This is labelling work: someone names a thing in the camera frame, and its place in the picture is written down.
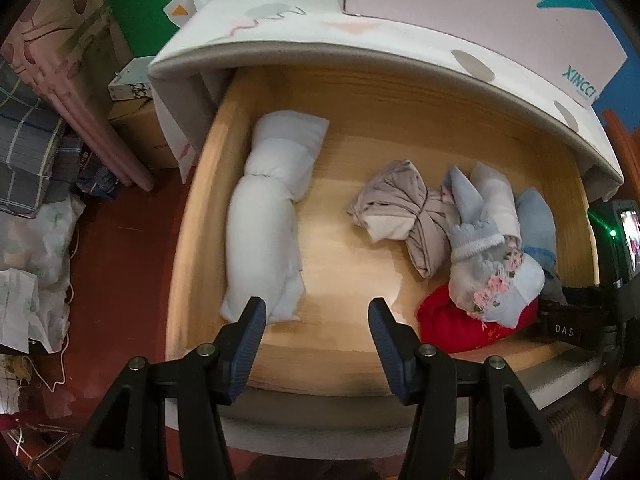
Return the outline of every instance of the silver bolt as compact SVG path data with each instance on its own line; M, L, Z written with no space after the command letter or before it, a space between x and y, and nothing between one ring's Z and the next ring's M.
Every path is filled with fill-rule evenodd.
M213 355L215 351L216 347L211 343L202 343L196 350L196 352L198 352L198 355L201 355L202 357L209 357L210 355Z
M418 353L422 357L433 357L438 353L438 349L433 345L424 344L424 345L418 346Z
M143 357L134 357L129 360L129 370L133 370L137 372L138 370L142 370L145 367L145 358Z
M507 365L507 363L504 362L504 359L499 355L492 355L491 357L489 357L489 365L496 370L502 370Z

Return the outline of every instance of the red floor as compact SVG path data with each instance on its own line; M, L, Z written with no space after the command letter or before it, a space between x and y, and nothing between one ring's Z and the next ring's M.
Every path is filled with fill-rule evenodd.
M164 360L172 264L188 186L177 170L155 175L151 193L132 187L113 203L90 201L79 221L66 383L53 394L42 388L47 415L61 426L82 430L131 357ZM49 383L60 378L59 359L53 355L37 361ZM180 471L174 430L167 430L167 449L170 469ZM230 455L236 471L258 456L242 450L230 450ZM377 462L387 475L398 472L401 460Z

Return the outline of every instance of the person's hand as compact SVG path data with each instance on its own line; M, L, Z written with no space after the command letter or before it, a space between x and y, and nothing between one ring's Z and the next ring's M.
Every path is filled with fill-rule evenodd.
M589 381L589 390L599 391L602 394L604 402L600 414L607 415L613 405L614 394L640 399L640 366L620 370L611 388L606 375L603 372L597 372Z

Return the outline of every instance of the cardboard box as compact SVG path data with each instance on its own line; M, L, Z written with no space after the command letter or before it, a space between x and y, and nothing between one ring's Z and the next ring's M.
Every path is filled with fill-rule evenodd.
M347 14L410 23L482 45L583 106L597 99L626 59L589 0L339 1Z
M107 119L150 170L178 167L178 161L162 134L153 100L117 101Z
M152 62L154 57L135 57L116 74L116 77L107 85L112 101L149 99L152 97L148 70L149 63Z

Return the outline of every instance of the drawer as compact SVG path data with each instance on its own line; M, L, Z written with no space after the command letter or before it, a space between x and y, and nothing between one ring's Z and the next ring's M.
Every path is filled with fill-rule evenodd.
M445 283L449 268L422 279L401 242L371 244L346 207L358 190L395 159L410 159L425 183L439 186L457 164L477 160L503 172L515 193L535 186L556 220L558 270L565 285L597 282L584 187L570 149L552 134L481 92L437 78L319 66L260 66L237 71L204 145L175 254L166 357L211 341L223 320L225 221L231 193L263 114L298 110L330 120L311 186L296 205L306 293L300 321L269 325L249 384L329 396L388 394L367 325L371 298L383 296L398 320L416 327L414 312ZM457 356L503 355L516 370L548 360L568 345L521 335Z

